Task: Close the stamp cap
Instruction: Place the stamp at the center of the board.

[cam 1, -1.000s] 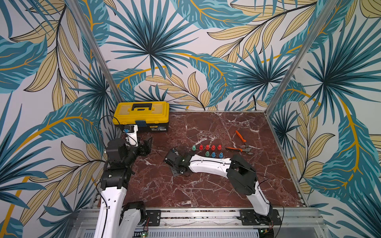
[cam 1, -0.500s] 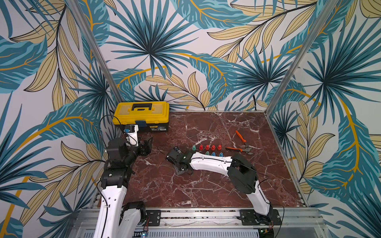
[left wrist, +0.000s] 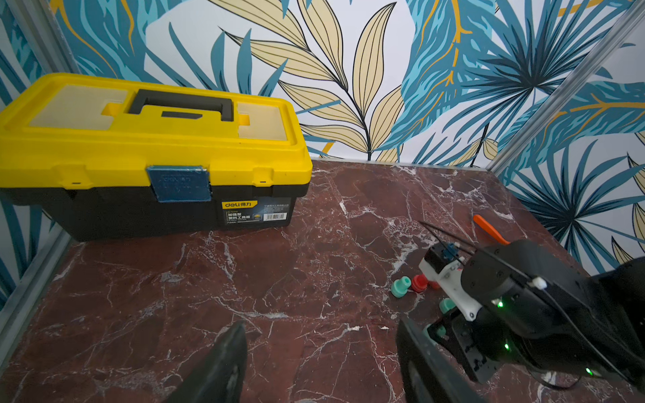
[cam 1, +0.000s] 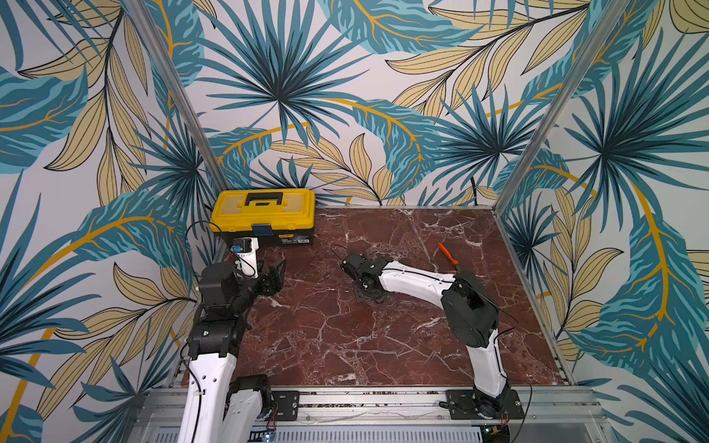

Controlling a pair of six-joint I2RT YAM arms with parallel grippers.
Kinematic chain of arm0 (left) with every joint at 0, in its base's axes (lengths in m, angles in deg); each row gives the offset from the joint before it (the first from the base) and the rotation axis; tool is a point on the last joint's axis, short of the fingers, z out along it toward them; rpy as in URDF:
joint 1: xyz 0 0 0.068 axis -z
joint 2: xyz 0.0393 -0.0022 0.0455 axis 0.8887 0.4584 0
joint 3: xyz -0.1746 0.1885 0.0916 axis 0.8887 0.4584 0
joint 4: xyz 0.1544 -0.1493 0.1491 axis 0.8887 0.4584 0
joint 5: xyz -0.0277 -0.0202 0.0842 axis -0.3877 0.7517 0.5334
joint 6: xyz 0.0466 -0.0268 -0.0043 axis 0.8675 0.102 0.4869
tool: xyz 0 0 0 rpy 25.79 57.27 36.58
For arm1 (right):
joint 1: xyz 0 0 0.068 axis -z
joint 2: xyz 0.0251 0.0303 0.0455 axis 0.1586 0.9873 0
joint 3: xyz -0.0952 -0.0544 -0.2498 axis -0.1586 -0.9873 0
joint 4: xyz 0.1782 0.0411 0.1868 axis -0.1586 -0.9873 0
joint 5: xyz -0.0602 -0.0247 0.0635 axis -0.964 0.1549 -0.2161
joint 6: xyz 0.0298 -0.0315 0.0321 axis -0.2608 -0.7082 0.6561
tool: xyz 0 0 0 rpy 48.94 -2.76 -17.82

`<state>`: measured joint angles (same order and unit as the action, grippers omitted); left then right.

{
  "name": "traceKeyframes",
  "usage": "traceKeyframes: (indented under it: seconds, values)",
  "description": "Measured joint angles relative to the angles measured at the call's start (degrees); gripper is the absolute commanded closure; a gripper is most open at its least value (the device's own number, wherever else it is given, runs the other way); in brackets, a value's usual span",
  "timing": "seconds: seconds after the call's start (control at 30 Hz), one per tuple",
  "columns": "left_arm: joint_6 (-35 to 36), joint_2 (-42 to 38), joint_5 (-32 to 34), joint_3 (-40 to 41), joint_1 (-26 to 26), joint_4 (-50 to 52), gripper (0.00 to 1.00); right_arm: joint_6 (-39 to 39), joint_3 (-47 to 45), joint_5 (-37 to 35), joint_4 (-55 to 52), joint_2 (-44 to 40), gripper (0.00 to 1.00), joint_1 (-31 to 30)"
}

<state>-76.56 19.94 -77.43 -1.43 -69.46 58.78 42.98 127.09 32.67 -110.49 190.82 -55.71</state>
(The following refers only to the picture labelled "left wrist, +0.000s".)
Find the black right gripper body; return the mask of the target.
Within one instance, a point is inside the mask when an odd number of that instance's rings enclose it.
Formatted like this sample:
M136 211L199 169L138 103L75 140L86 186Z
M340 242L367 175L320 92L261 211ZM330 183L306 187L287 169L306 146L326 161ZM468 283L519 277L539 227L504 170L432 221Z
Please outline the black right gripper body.
M483 344L475 339L475 331L458 308L443 314L431 323L444 325L447 339L435 339L435 343L448 350L475 383L485 384L502 367L502 363L485 353Z

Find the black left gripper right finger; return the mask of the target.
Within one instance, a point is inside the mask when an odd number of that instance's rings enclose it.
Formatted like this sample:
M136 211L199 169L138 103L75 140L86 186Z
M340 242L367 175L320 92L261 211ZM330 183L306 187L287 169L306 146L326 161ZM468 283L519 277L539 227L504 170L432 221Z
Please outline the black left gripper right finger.
M399 320L396 348L407 402L482 402L411 320Z

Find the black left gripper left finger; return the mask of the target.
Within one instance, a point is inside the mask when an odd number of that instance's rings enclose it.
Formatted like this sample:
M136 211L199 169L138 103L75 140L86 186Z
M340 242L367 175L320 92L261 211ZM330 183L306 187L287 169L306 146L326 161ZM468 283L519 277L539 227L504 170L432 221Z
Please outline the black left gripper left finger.
M166 402L240 402L247 359L245 324L235 322Z

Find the green stamp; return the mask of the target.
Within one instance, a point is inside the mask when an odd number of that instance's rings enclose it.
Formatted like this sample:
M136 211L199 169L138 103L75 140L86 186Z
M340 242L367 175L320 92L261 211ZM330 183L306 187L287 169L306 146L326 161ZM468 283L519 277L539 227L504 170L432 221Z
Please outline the green stamp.
M424 335L427 336L431 341L435 339L447 339L447 330L444 325L429 324L423 329Z
M412 281L409 277L403 276L398 280L394 280L391 285L391 294L397 299L403 298L412 286Z
M445 298L439 303L439 309L442 314L446 314L452 309L455 309L455 307L456 304L450 298Z

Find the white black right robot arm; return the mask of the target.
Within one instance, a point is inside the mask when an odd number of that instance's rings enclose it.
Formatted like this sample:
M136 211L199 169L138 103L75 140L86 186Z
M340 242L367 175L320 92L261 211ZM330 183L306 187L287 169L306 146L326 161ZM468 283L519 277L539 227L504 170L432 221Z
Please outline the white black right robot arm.
M423 275L452 307L428 326L475 382L505 364L644 387L644 261L585 276L529 240L464 257L437 243Z

